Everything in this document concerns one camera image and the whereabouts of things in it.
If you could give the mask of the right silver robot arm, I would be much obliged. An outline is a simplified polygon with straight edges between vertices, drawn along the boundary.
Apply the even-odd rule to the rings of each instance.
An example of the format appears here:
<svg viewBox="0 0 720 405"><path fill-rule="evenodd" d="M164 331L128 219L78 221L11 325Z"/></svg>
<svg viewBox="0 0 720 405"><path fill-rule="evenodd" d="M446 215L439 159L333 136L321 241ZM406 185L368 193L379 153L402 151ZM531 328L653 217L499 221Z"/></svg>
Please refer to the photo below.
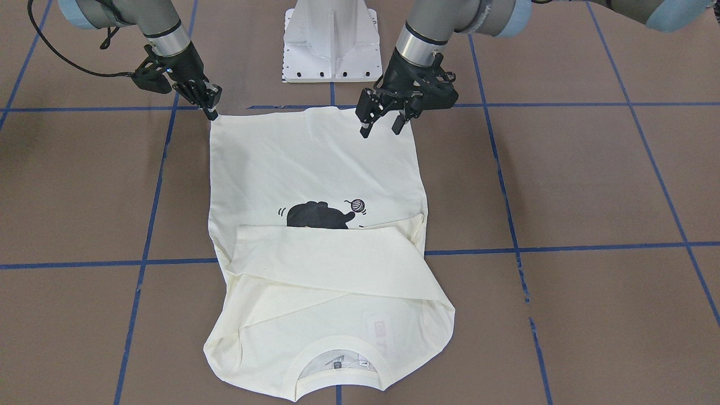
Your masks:
<svg viewBox="0 0 720 405"><path fill-rule="evenodd" d="M147 39L146 59L129 77L142 90L175 90L208 120L218 118L222 89L205 76L200 54L171 1L59 1L67 21L84 30L137 26Z"/></svg>

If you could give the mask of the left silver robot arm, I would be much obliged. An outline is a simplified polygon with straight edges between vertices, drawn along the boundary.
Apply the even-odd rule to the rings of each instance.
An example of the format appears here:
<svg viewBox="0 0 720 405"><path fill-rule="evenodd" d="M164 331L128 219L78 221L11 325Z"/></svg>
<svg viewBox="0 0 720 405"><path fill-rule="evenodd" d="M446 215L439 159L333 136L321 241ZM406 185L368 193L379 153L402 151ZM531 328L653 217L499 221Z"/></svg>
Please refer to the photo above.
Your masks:
<svg viewBox="0 0 720 405"><path fill-rule="evenodd" d="M383 75L362 91L355 114L367 138L378 119L398 115L395 134L426 110L449 109L458 100L455 75L442 68L453 34L511 38L524 30L532 1L417 1L399 33Z"/></svg>

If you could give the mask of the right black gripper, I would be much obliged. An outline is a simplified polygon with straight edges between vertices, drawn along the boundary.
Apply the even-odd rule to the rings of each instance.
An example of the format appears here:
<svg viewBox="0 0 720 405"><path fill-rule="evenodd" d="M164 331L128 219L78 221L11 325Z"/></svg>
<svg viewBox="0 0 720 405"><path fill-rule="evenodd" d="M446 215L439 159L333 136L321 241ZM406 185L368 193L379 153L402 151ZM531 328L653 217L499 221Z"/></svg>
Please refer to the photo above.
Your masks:
<svg viewBox="0 0 720 405"><path fill-rule="evenodd" d="M159 56L150 44L144 49L147 57L133 74L133 82L139 89L159 94L169 94L175 89L183 97L191 97L208 120L219 117L216 107L223 88L208 82L200 54L193 44L175 56Z"/></svg>

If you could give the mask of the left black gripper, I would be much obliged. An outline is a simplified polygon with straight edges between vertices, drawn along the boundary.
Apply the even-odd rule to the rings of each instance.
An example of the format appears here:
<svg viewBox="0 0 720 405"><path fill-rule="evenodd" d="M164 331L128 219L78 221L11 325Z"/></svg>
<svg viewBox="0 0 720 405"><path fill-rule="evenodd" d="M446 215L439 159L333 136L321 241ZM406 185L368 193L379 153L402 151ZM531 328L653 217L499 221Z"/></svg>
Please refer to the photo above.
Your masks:
<svg viewBox="0 0 720 405"><path fill-rule="evenodd" d="M416 66L401 56L398 49L393 51L383 77L372 89L363 89L358 98L355 115L362 125L359 131L363 138L370 136L375 122L388 111L401 110L391 126L393 133L399 135L419 113L455 105L455 74L442 68L443 53L435 51L430 59L430 66Z"/></svg>

